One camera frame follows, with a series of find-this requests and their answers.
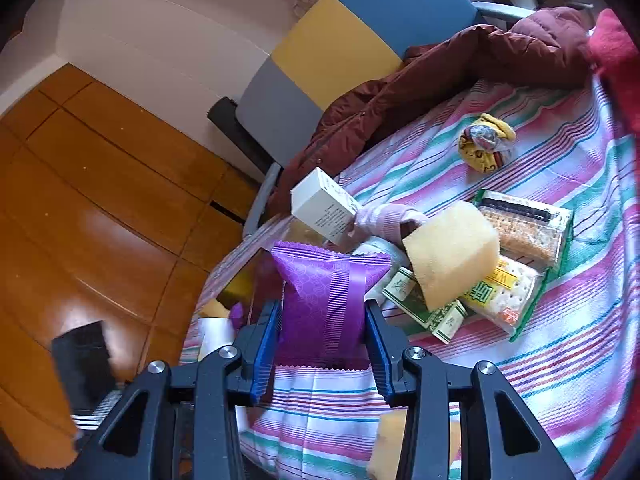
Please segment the yellow cracker packet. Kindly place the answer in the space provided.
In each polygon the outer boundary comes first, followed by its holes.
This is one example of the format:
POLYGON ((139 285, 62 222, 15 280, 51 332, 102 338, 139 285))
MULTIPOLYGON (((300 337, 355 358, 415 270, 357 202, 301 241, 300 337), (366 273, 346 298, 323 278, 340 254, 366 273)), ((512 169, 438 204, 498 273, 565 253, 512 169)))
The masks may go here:
POLYGON ((498 266, 484 280, 465 292, 459 300, 474 313, 486 318, 514 341, 532 316, 547 285, 548 270, 501 256, 498 266))

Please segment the pink rolled sock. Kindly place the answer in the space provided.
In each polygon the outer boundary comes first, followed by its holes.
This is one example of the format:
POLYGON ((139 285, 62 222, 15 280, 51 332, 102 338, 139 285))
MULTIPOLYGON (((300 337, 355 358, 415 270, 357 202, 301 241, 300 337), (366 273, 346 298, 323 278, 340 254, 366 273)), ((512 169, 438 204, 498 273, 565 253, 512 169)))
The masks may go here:
POLYGON ((374 236, 401 247, 402 240, 426 220, 425 214, 407 205, 368 205, 357 211, 348 235, 358 243, 374 236))

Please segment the gold metal tin box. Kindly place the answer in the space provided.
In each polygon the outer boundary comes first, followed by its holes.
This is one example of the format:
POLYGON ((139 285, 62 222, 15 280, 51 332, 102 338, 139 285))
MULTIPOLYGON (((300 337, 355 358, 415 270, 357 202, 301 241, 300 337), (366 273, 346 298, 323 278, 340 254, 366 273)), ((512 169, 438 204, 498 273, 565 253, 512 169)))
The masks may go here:
POLYGON ((226 274, 210 280, 198 300, 198 317, 229 318, 230 309, 240 302, 244 325, 255 323, 264 304, 280 298, 281 286, 272 255, 259 248, 244 263, 235 263, 226 274))

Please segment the purple snack packet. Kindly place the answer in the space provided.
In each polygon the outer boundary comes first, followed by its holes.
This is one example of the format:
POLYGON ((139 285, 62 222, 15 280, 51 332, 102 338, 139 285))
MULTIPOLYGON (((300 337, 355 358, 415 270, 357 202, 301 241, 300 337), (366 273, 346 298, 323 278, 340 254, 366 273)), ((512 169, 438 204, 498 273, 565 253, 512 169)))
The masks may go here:
POLYGON ((237 302, 229 311, 229 320, 234 330, 240 330, 245 323, 244 307, 237 302))
POLYGON ((367 292, 390 270, 390 256, 352 256, 284 240, 273 245, 271 255, 283 281, 277 363, 368 368, 364 304, 367 292))

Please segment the striped bed sheet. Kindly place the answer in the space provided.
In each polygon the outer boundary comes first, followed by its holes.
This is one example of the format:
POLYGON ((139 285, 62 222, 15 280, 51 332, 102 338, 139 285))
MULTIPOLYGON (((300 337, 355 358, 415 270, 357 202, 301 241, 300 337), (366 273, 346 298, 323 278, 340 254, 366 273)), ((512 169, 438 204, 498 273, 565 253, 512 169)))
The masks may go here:
POLYGON ((626 410, 639 348, 639 191, 634 136, 601 81, 582 90, 480 81, 388 136, 338 180, 363 205, 434 216, 501 193, 569 210, 562 264, 536 294, 531 258, 472 285, 469 318, 442 344, 393 304, 386 316, 444 361, 494 362, 578 478, 597 470, 626 410))

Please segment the green-edged cracker packet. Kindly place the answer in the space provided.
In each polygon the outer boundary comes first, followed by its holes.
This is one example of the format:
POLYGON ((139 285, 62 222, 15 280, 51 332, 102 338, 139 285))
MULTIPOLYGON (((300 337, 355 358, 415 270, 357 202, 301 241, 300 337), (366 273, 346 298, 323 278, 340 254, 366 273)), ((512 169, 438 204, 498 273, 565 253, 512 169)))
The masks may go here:
POLYGON ((559 270, 572 236, 574 211, 481 188, 473 204, 498 231, 512 257, 559 270))

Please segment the white tall carton box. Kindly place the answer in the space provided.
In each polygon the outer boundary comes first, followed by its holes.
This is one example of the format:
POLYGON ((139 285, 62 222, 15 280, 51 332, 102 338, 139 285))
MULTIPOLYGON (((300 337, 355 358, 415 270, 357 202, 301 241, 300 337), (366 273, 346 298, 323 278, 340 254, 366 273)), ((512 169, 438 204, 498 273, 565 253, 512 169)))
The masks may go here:
POLYGON ((334 245, 346 242, 360 205, 321 168, 291 190, 291 214, 334 245))

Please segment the small tan sponge piece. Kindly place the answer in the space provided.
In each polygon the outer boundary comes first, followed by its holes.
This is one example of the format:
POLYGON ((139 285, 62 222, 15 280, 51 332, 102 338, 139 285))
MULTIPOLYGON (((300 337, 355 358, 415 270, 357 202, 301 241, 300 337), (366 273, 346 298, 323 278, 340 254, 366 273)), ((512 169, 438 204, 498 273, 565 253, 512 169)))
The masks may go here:
POLYGON ((284 240, 312 246, 322 246, 324 244, 322 235, 297 219, 293 219, 288 225, 288 232, 286 232, 284 240))

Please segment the green tea box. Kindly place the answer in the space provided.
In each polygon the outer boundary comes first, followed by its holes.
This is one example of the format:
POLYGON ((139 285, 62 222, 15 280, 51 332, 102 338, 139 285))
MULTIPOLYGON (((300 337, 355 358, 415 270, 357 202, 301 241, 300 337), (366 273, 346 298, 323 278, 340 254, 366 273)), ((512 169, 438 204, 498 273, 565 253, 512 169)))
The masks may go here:
POLYGON ((450 344, 468 316, 459 300, 434 311, 428 310, 416 278, 410 270, 402 266, 385 285, 382 294, 443 344, 450 344))

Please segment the maroon puffer jacket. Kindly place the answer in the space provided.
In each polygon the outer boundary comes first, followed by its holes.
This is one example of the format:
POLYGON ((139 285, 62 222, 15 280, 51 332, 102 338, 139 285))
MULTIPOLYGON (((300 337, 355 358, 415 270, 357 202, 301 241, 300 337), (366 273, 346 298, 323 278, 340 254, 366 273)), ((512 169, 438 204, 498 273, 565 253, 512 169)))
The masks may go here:
POLYGON ((440 44, 411 47, 401 68, 337 98, 309 143, 284 168, 268 214, 289 214, 292 188, 314 168, 335 177, 360 154, 480 79, 576 89, 590 72, 587 29, 567 6, 545 8, 510 29, 478 24, 440 44))

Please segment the red fleece blanket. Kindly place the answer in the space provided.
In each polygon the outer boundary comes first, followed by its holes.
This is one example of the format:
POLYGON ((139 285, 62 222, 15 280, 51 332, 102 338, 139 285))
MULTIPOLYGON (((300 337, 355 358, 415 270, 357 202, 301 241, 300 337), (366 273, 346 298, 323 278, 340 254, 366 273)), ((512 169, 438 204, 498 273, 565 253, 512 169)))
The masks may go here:
POLYGON ((608 86, 625 126, 639 133, 639 50, 611 9, 604 9, 588 39, 596 72, 608 86))

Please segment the yellow sponge block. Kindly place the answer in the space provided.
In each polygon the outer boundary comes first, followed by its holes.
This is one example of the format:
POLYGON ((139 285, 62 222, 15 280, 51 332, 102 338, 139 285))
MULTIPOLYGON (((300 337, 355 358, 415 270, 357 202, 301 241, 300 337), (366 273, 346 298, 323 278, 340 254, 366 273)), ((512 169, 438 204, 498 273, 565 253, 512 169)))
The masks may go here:
POLYGON ((461 200, 427 219, 402 244, 430 311, 450 304, 491 274, 500 254, 496 228, 461 200))
POLYGON ((380 417, 373 451, 367 466, 370 479, 394 480, 398 469, 407 410, 400 408, 380 417))

